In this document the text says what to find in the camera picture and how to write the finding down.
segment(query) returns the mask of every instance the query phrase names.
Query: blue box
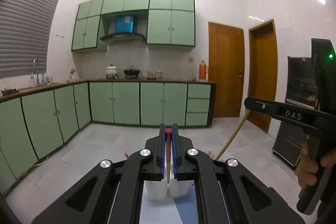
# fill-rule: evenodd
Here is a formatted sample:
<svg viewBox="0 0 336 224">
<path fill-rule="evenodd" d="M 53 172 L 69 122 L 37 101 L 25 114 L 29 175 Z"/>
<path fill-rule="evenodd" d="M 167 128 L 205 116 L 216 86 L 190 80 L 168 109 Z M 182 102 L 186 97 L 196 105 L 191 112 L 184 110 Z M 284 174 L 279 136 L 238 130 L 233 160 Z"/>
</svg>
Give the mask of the blue box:
<svg viewBox="0 0 336 224">
<path fill-rule="evenodd" d="M 136 30 L 134 16 L 117 17 L 115 22 L 115 33 L 120 32 L 135 32 Z"/>
</svg>

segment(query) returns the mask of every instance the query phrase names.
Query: chrome faucet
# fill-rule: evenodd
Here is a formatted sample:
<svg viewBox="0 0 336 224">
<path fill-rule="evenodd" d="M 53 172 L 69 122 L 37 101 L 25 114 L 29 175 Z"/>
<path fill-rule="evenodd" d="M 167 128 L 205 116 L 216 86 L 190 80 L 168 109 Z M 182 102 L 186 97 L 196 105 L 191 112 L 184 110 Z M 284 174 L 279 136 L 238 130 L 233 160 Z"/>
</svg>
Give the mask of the chrome faucet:
<svg viewBox="0 0 336 224">
<path fill-rule="evenodd" d="M 39 80 L 39 60 L 37 57 L 35 57 L 34 62 L 33 62 L 33 70 L 31 72 L 30 78 L 34 78 L 34 67 L 35 67 L 35 61 L 37 61 L 37 75 L 36 75 L 36 85 L 40 85 L 40 80 Z"/>
</svg>

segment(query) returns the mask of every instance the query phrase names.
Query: window blind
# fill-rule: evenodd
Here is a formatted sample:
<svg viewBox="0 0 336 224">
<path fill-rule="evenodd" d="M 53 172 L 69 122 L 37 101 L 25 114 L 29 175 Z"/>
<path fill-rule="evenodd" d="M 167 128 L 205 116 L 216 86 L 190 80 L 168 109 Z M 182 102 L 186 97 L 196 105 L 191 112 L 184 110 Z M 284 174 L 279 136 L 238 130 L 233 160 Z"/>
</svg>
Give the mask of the window blind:
<svg viewBox="0 0 336 224">
<path fill-rule="evenodd" d="M 50 28 L 57 2 L 0 0 L 0 78 L 31 74 L 35 57 L 39 61 L 39 73 L 46 72 Z"/>
</svg>

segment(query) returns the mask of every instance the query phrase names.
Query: orange thermos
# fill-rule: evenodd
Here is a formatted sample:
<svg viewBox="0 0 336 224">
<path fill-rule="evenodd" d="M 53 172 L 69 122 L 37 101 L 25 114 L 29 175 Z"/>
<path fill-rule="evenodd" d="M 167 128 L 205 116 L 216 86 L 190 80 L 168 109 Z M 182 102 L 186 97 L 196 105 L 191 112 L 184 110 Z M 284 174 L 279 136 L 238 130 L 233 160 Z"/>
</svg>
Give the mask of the orange thermos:
<svg viewBox="0 0 336 224">
<path fill-rule="evenodd" d="M 205 81 L 207 72 L 208 72 L 207 65 L 204 62 L 204 60 L 202 60 L 201 63 L 199 64 L 199 73 L 198 73 L 199 80 Z"/>
</svg>

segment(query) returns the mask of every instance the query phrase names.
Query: white pot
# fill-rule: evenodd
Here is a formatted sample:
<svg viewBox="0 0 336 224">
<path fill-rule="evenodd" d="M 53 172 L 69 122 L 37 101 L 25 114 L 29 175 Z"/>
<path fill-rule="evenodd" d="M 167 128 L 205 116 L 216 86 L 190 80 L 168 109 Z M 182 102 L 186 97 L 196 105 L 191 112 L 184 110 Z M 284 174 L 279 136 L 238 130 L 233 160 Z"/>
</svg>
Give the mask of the white pot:
<svg viewBox="0 0 336 224">
<path fill-rule="evenodd" d="M 118 74 L 118 68 L 116 66 L 113 66 L 112 64 L 108 67 L 106 67 L 106 78 L 114 77 Z"/>
</svg>

